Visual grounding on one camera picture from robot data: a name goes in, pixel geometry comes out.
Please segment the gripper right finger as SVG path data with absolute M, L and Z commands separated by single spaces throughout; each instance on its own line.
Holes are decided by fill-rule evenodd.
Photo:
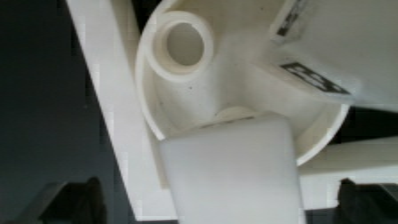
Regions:
M 398 224 L 398 184 L 341 180 L 337 209 L 350 224 Z

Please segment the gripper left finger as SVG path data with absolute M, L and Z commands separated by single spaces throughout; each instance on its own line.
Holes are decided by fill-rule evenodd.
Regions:
M 17 218 L 17 224 L 106 224 L 101 182 L 49 183 Z

